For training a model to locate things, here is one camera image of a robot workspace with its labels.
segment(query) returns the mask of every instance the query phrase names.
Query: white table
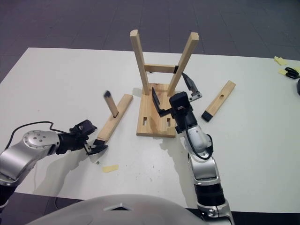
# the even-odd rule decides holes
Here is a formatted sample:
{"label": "white table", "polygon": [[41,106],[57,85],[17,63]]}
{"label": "white table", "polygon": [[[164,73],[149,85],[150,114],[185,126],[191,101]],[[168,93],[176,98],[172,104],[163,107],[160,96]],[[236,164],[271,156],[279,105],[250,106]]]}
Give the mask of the white table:
{"label": "white table", "polygon": [[[147,63],[175,64],[180,54],[144,57]],[[233,211],[300,212],[300,96],[296,82],[278,74],[279,68],[273,59],[192,55],[185,70],[203,94],[192,103],[194,114],[213,137]],[[170,79],[170,74],[149,75],[152,83]],[[237,86],[214,118],[204,122],[201,114],[227,80]],[[44,158],[17,192],[78,199],[145,194],[195,208],[182,138],[135,135],[141,88],[133,52],[29,48],[0,84],[0,149],[14,128],[33,121],[50,120],[67,131],[89,119],[101,128],[110,114],[105,90],[116,102],[124,93],[132,93],[134,100],[103,155],[88,157],[82,150]],[[176,90],[188,91],[183,79]],[[13,144],[33,129],[47,130],[48,125],[23,128]],[[102,172],[102,166],[114,164],[119,170]]]}

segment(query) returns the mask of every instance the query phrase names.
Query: sticky note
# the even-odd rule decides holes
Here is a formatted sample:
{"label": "sticky note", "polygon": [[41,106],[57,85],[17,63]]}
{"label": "sticky note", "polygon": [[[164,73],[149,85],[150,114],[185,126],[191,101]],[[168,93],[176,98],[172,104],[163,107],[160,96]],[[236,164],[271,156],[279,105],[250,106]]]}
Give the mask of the sticky note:
{"label": "sticky note", "polygon": [[284,69],[280,69],[280,70],[278,70],[278,72],[282,75],[285,75],[287,73],[287,71]]}
{"label": "sticky note", "polygon": [[109,165],[109,166],[103,166],[102,167],[102,171],[105,173],[114,171],[114,170],[118,170],[119,169],[119,165]]}
{"label": "sticky note", "polygon": [[298,73],[300,73],[300,67],[294,67],[294,69],[295,69]]}
{"label": "sticky note", "polygon": [[275,56],[274,57],[274,60],[276,61],[276,62],[278,62],[279,63],[279,65],[286,65],[287,64],[287,62],[286,62],[286,60],[284,60],[283,58],[279,58],[279,57],[277,57],[277,56]]}

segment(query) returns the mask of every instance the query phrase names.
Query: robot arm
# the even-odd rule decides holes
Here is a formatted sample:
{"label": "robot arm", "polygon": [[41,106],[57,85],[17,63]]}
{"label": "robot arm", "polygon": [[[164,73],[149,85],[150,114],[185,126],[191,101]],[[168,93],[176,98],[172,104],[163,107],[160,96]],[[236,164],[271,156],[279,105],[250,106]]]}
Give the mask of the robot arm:
{"label": "robot arm", "polygon": [[161,117],[171,114],[177,123],[178,134],[184,132],[189,168],[194,177],[197,206],[203,219],[212,222],[227,219],[228,223],[234,225],[228,201],[223,194],[218,168],[212,157],[212,138],[201,130],[189,102],[200,98],[201,94],[194,82],[186,74],[182,75],[189,90],[193,92],[192,97],[188,98],[186,92],[177,93],[169,99],[171,108],[164,110],[159,108],[159,99],[152,88],[153,103]]}
{"label": "robot arm", "polygon": [[105,150],[107,145],[99,140],[94,142],[93,148],[86,142],[88,135],[96,129],[89,120],[85,120],[71,128],[70,133],[33,130],[24,134],[19,143],[10,148],[8,145],[0,154],[0,213],[37,161],[54,153],[64,154],[67,150],[85,148],[88,155]]}

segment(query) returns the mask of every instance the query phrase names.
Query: wooden plank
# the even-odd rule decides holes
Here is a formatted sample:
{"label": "wooden plank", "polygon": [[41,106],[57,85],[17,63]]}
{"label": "wooden plank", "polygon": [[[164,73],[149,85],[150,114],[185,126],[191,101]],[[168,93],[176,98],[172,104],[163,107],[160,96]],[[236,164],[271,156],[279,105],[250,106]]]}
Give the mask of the wooden plank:
{"label": "wooden plank", "polygon": [[191,57],[198,41],[199,41],[198,33],[191,32],[191,34],[187,40],[186,46],[184,47],[181,58],[179,60],[177,72],[173,75],[172,80],[169,84],[168,96],[171,96],[174,93],[175,88],[178,84],[178,81],[181,77],[181,73],[186,68],[188,60]]}
{"label": "wooden plank", "polygon": [[[154,87],[160,107],[162,109],[171,108],[167,96],[168,84],[150,83],[149,90]],[[139,136],[156,136],[156,137],[175,137],[176,122],[171,115],[160,117],[153,104],[152,95],[142,94],[140,103],[140,112],[137,123],[136,135]]]}
{"label": "wooden plank", "polygon": [[149,95],[149,93],[150,93],[149,92],[149,82],[148,82],[148,77],[147,77],[146,70],[144,67],[145,61],[144,61],[142,45],[141,45],[141,40],[140,40],[140,35],[139,35],[138,30],[132,30],[130,32],[130,40],[131,40],[133,51],[135,52],[137,66],[140,71],[142,86],[143,86],[143,90],[145,91],[144,94]]}
{"label": "wooden plank", "polygon": [[173,74],[175,70],[174,65],[162,65],[162,64],[145,64],[145,70],[148,72],[170,73]]}
{"label": "wooden plank", "polygon": [[232,90],[235,87],[235,83],[232,81],[228,81],[222,90],[218,93],[216,98],[211,102],[211,104],[207,107],[207,109],[202,114],[202,118],[207,122],[217,113],[221,105],[225,102],[227,97],[230,95]]}
{"label": "wooden plank", "polygon": [[109,138],[113,134],[113,131],[115,130],[118,123],[122,119],[122,117],[123,117],[125,111],[127,110],[129,104],[131,103],[132,99],[133,99],[132,95],[129,95],[129,94],[124,94],[123,95],[122,99],[120,100],[120,102],[117,105],[117,108],[118,108],[118,111],[119,111],[118,115],[115,118],[113,117],[113,115],[111,115],[108,118],[108,120],[105,123],[104,127],[102,128],[102,130],[98,134],[98,137],[97,137],[98,140],[105,141],[105,142],[107,142],[109,140]]}

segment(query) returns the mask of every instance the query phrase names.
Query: floor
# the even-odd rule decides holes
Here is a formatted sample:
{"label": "floor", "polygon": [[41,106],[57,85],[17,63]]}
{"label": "floor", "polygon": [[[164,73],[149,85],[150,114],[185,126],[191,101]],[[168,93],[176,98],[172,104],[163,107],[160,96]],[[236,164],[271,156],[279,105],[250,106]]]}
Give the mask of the floor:
{"label": "floor", "polygon": [[[300,0],[0,0],[0,82],[28,47],[181,53],[300,60]],[[22,225],[78,202],[15,193],[2,225]],[[236,224],[300,224],[299,214],[233,212]]]}

